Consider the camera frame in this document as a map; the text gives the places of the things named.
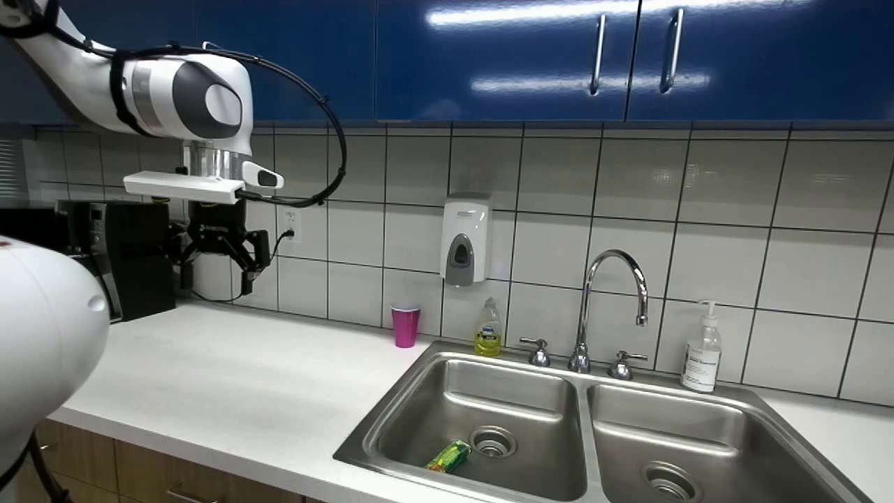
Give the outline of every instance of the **white bottle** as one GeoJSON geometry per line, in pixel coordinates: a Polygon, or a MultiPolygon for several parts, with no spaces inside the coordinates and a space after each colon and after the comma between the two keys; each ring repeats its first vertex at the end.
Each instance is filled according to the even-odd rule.
{"type": "Polygon", "coordinates": [[[683,369],[683,386],[693,391],[715,391],[721,369],[721,323],[715,319],[715,301],[708,301],[702,337],[691,341],[683,369]]]}

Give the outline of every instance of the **lower cabinet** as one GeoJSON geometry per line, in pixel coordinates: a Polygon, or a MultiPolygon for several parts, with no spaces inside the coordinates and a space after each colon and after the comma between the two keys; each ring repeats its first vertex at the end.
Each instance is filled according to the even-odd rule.
{"type": "MultiPolygon", "coordinates": [[[[42,422],[36,438],[45,464],[74,503],[314,503],[274,485],[236,477],[209,466],[112,440],[58,422],[42,422]]],[[[21,503],[47,503],[28,459],[21,503]]]]}

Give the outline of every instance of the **faucet handle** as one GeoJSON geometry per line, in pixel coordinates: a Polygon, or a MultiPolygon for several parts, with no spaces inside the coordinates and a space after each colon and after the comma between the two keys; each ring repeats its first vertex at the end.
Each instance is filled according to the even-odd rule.
{"type": "Polygon", "coordinates": [[[617,361],[609,365],[609,373],[617,380],[633,380],[635,369],[630,365],[630,361],[649,361],[645,354],[630,354],[630,352],[617,352],[617,361]]]}
{"type": "Polygon", "coordinates": [[[524,337],[524,343],[525,343],[525,347],[536,347],[536,348],[528,354],[528,364],[535,364],[535,365],[550,365],[550,364],[554,364],[546,337],[535,337],[535,341],[531,341],[531,337],[524,337]]]}

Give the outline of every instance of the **yellow object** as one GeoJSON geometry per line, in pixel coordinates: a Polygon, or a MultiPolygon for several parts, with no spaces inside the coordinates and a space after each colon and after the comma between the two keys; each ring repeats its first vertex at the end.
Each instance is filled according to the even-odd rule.
{"type": "Polygon", "coordinates": [[[475,354],[504,354],[504,326],[501,326],[501,309],[498,309],[494,298],[486,298],[479,313],[473,352],[475,354]]]}
{"type": "Polygon", "coordinates": [[[471,454],[466,440],[448,445],[436,459],[430,459],[426,466],[433,471],[455,471],[471,454]]]}
{"type": "Polygon", "coordinates": [[[504,354],[504,341],[501,341],[501,334],[475,331],[473,348],[475,348],[475,354],[504,354]]]}

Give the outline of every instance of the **upper cabinet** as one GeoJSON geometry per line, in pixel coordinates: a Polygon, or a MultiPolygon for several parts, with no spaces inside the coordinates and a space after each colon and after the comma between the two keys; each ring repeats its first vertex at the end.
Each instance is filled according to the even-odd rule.
{"type": "Polygon", "coordinates": [[[377,113],[408,123],[624,119],[638,0],[380,2],[377,113]]]}
{"type": "MultiPolygon", "coordinates": [[[[99,41],[261,53],[343,123],[894,123],[891,0],[105,0],[99,41]]],[[[63,105],[8,45],[0,119],[63,105]]],[[[324,126],[253,67],[257,123],[324,126]]]]}
{"type": "Polygon", "coordinates": [[[888,0],[642,0],[630,119],[894,119],[888,0]]]}

